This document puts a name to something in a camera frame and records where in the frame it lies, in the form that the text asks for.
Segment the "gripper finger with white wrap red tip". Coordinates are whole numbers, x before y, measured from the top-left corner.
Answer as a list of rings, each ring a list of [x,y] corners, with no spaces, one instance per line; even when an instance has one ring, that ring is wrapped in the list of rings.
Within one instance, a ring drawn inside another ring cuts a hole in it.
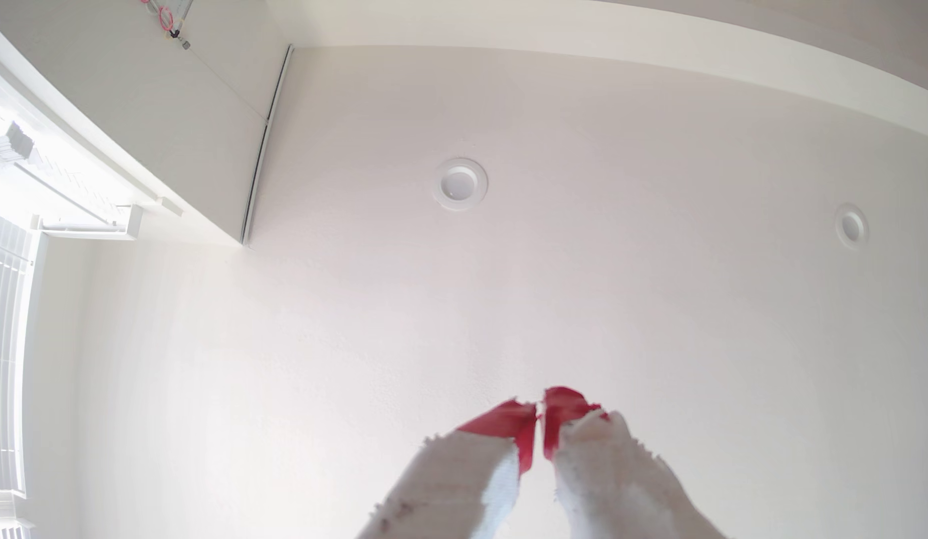
[[[571,538],[723,538],[618,411],[566,386],[542,399],[543,454]]]
[[[533,463],[537,405],[505,401],[427,438],[359,538],[494,538]]]

